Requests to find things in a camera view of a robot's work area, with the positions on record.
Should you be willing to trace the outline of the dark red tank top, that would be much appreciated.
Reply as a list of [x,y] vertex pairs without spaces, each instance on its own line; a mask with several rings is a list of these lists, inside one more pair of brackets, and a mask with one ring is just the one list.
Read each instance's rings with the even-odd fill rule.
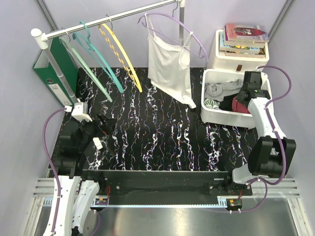
[[250,114],[248,108],[242,103],[238,102],[236,97],[237,96],[232,99],[232,111],[236,113]]

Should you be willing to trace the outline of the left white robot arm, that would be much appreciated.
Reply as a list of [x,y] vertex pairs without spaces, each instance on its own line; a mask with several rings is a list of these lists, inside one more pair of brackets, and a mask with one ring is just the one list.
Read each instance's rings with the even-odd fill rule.
[[96,195],[110,195],[102,173],[84,171],[85,150],[90,144],[103,149],[98,138],[113,134],[117,119],[102,114],[92,121],[70,121],[59,136],[50,160],[54,174],[54,195],[46,236],[81,236]]

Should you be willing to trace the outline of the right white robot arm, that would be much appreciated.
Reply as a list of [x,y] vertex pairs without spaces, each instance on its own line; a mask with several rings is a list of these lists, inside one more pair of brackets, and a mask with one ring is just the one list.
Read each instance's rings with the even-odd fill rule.
[[244,73],[243,85],[236,100],[250,112],[259,138],[246,165],[234,169],[232,178],[223,183],[227,194],[236,194],[241,184],[251,185],[255,181],[262,181],[277,185],[285,177],[296,150],[296,142],[286,137],[270,109],[273,102],[282,98],[283,95],[272,98],[269,91],[262,88],[261,71]]

